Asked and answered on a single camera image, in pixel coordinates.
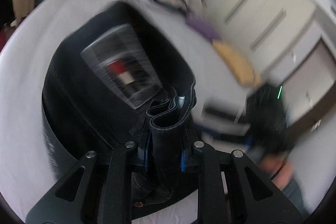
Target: person's hand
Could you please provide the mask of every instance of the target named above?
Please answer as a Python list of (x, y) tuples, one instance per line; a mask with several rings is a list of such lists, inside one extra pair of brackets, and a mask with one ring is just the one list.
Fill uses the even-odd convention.
[[(260, 163), (260, 169), (270, 174), (274, 175), (279, 168), (283, 165), (284, 157), (278, 155), (267, 155), (263, 158)], [(279, 174), (272, 180), (273, 183), (280, 190), (285, 188), (290, 182), (293, 175), (293, 165), (287, 161), (284, 167), (282, 167)]]

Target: metal bolt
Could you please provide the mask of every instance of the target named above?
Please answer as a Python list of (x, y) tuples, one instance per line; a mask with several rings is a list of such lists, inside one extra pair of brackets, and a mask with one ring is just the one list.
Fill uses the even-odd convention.
[(202, 148), (204, 146), (204, 142), (197, 141), (197, 142), (194, 143), (194, 146), (197, 147), (197, 148)]
[(233, 151), (233, 156), (235, 156), (236, 158), (241, 158), (243, 155), (244, 153), (240, 150)]
[(127, 148), (132, 148), (132, 147), (135, 146), (135, 142), (133, 142), (133, 141), (128, 141), (127, 143), (125, 143), (125, 145), (126, 145)]
[(91, 159), (94, 158), (97, 155), (97, 153), (95, 151), (89, 151), (86, 153), (86, 157)]
[(143, 202), (136, 202), (133, 204), (134, 207), (141, 208), (143, 207)]

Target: yellow cloth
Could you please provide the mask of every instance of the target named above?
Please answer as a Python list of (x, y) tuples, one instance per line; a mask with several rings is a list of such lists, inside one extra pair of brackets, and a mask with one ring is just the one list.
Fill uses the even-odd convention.
[(260, 86), (262, 79), (248, 60), (232, 46), (220, 40), (213, 40), (212, 46), (242, 86)]

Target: green light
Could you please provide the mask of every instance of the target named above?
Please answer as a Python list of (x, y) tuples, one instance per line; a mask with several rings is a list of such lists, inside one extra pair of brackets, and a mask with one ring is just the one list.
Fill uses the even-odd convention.
[(278, 94), (278, 99), (280, 98), (281, 90), (282, 90), (282, 86), (280, 86), (280, 90), (279, 90), (279, 94)]

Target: purple cloth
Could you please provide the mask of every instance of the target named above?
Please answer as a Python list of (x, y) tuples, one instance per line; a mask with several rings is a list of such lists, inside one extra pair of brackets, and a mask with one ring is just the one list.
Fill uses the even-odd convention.
[(221, 36), (216, 32), (216, 30), (207, 22), (196, 17), (194, 14), (187, 14), (185, 22), (188, 26), (193, 28), (196, 32), (203, 35), (206, 39), (212, 42), (213, 39), (222, 40)]

